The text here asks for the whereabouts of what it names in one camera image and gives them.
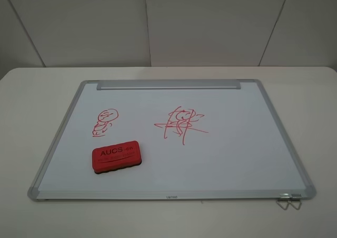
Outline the red whiteboard eraser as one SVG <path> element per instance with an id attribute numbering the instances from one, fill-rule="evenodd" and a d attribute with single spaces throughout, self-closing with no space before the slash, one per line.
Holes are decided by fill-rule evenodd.
<path id="1" fill-rule="evenodd" d="M 137 141 L 99 147 L 92 151 L 92 168 L 96 174 L 129 168 L 141 163 L 141 151 Z"/>

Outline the left metal hanging clip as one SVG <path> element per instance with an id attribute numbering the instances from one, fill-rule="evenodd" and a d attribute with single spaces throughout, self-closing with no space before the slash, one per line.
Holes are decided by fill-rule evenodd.
<path id="1" fill-rule="evenodd" d="M 276 203 L 281 209 L 286 211 L 290 205 L 290 198 L 291 198 L 291 195 L 289 193 L 282 193 L 280 194 L 279 198 L 276 200 Z"/>

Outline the white whiteboard with aluminium frame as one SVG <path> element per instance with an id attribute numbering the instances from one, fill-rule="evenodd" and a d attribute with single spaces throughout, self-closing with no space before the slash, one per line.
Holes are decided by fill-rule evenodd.
<path id="1" fill-rule="evenodd" d="M 81 82 L 27 192 L 32 200 L 278 199 L 316 189 L 264 86 L 97 90 Z M 142 163 L 96 174 L 92 151 L 137 141 Z"/>

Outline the metal hanging clip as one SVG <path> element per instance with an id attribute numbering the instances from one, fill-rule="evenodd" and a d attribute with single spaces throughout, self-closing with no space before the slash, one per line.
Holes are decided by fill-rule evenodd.
<path id="1" fill-rule="evenodd" d="M 290 198 L 291 198 L 291 195 L 289 193 L 282 193 L 280 194 L 279 198 L 276 200 L 276 203 L 281 209 L 286 211 L 290 205 Z"/>
<path id="2" fill-rule="evenodd" d="M 288 199 L 288 203 L 295 210 L 299 211 L 302 206 L 302 195 L 301 194 L 291 194 Z"/>

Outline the grey aluminium marker tray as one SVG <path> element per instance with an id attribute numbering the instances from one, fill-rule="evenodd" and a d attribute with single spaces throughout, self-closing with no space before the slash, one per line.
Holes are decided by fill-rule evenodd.
<path id="1" fill-rule="evenodd" d="M 240 90 L 238 80 L 106 80 L 97 90 Z"/>

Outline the right metal hanging clip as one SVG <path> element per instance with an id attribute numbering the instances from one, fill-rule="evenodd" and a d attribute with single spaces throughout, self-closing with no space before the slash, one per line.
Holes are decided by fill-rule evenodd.
<path id="1" fill-rule="evenodd" d="M 302 206 L 302 195 L 301 194 L 291 194 L 288 199 L 288 203 L 295 210 L 299 211 Z"/>

